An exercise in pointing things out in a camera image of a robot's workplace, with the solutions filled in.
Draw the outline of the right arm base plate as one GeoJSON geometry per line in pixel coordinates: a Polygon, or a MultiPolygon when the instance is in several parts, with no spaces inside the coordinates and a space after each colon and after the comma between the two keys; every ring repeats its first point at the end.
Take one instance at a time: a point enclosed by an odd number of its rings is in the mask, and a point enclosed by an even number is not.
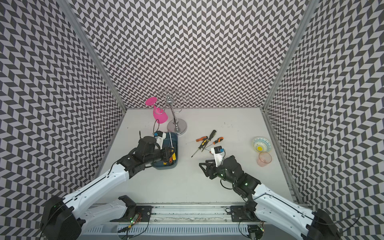
{"type": "Polygon", "coordinates": [[[258,218],[255,213],[244,206],[230,206],[232,222],[256,222],[258,218]]]}

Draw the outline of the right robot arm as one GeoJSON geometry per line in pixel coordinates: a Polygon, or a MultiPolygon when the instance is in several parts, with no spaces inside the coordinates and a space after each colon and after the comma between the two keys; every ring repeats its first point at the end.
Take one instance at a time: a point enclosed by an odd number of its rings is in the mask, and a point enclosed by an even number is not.
{"type": "Polygon", "coordinates": [[[313,211],[281,197],[245,173],[234,156],[219,164],[207,160],[199,166],[206,177],[229,182],[233,191],[247,200],[244,211],[249,220],[272,224],[297,240],[341,239],[342,234],[324,210],[313,211]]]}

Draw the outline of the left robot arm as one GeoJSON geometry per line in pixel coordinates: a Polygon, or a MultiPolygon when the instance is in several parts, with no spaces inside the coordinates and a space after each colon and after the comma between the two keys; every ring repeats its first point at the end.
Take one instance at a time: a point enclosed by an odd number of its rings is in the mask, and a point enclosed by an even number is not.
{"type": "Polygon", "coordinates": [[[174,148],[161,147],[155,137],[146,136],[127,155],[115,161],[104,174],[65,197],[53,196],[43,204],[40,235],[48,240],[76,240],[100,224],[123,217],[135,217],[137,204],[127,195],[93,208],[93,204],[115,187],[143,171],[147,165],[172,159],[174,148]]]}

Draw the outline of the orange black short screwdriver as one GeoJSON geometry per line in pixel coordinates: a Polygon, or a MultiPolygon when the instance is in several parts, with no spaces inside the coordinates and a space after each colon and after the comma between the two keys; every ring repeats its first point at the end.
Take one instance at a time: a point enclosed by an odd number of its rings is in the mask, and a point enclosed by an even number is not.
{"type": "Polygon", "coordinates": [[[217,140],[215,140],[212,144],[215,145],[217,143],[220,143],[224,138],[223,137],[219,137],[217,140]]]}

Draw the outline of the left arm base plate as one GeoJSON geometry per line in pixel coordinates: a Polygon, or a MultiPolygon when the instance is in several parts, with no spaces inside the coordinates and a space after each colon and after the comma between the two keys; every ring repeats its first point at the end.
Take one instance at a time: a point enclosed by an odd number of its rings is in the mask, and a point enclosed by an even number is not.
{"type": "Polygon", "coordinates": [[[133,223],[139,220],[140,222],[149,222],[151,219],[153,206],[144,205],[129,207],[124,215],[119,219],[111,220],[111,222],[133,223]]]}

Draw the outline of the black yellow phillips screwdriver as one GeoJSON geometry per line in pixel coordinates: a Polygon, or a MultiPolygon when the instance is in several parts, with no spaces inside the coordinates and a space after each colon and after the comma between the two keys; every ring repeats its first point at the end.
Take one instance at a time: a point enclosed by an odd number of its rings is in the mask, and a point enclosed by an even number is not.
{"type": "Polygon", "coordinates": [[[193,157],[199,150],[203,149],[208,142],[209,142],[208,139],[203,140],[200,146],[198,147],[198,149],[193,153],[191,157],[193,157]]]}

